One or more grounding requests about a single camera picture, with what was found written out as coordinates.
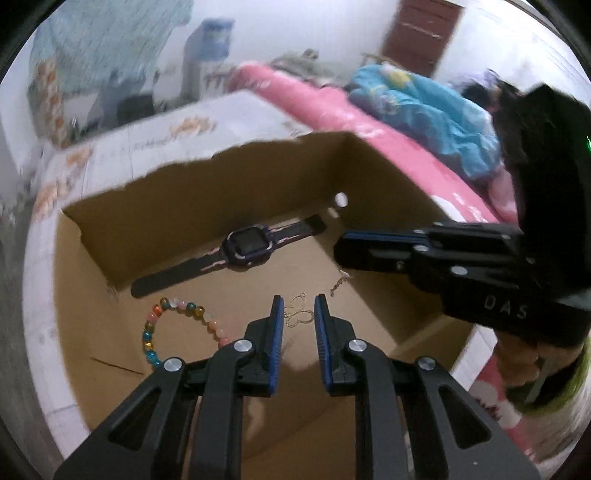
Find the person's right hand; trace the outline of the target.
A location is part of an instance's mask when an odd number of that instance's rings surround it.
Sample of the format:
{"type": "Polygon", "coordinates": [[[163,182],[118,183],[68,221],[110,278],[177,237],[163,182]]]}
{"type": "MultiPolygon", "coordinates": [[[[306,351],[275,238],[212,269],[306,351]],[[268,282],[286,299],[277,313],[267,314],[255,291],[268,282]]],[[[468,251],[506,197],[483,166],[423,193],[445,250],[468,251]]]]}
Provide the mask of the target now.
{"type": "Polygon", "coordinates": [[[557,348],[538,343],[530,345],[513,335],[495,332],[497,344],[494,350],[497,370],[509,389],[521,389],[513,398],[521,400],[527,390],[542,373],[542,365],[552,361],[548,375],[536,398],[537,405],[544,405],[558,398],[575,377],[582,365],[584,343],[573,348],[557,348]]]}

